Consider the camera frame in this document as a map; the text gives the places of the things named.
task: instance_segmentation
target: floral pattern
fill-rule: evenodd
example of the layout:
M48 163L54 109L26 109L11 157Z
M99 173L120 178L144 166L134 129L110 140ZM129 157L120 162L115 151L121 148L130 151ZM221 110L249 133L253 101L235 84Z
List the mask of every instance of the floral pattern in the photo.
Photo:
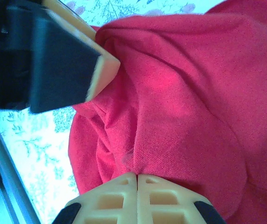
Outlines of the floral pattern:
M62 0L87 23L101 26L131 15L205 13L221 0ZM32 114L0 111L0 133L38 211L51 223L65 204L78 196L68 159L72 107Z

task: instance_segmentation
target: red cloth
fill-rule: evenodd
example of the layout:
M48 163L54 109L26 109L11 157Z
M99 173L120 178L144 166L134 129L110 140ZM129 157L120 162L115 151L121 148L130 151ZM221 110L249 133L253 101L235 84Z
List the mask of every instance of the red cloth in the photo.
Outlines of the red cloth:
M80 193L126 172L206 196L232 224L267 224L267 1L100 28L121 61L76 105L69 156Z

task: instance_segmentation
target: red fabric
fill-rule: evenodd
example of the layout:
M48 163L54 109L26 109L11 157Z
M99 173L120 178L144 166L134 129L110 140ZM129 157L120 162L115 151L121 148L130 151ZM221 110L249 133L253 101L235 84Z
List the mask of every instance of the red fabric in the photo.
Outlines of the red fabric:
M100 28L121 61L76 105L69 156L80 193L126 172L206 196L228 223L267 224L267 1Z

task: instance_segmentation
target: pink flower print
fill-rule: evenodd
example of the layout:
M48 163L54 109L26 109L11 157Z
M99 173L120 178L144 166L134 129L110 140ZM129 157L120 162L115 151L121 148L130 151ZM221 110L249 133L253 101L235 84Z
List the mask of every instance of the pink flower print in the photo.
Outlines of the pink flower print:
M75 7L76 6L76 2L75 1L70 1L66 5L67 5L68 8L70 8L72 11L74 11L78 15L83 14L83 12L86 9L84 6Z
M191 13L193 10L195 9L195 5L192 3L192 4L186 4L185 6L183 6L180 11L182 13Z
M76 13L76 14L78 14L78 15L81 15L81 14L83 14L83 12L85 11L85 7L84 6L80 6L80 7L78 7L74 12Z
M163 15L164 13L160 9L152 9L148 12L146 12L144 15L147 16L157 16L157 15Z
M76 2L75 1L70 1L67 4L67 7L70 8L71 10L74 10Z

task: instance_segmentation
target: black rubber tip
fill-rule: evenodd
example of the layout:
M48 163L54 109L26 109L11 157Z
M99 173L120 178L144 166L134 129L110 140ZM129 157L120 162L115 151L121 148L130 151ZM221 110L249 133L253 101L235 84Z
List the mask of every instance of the black rubber tip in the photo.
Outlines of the black rubber tip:
M63 208L53 221L53 224L72 224L81 206L79 203L73 203Z
M202 201L194 203L207 224L226 224L216 209Z

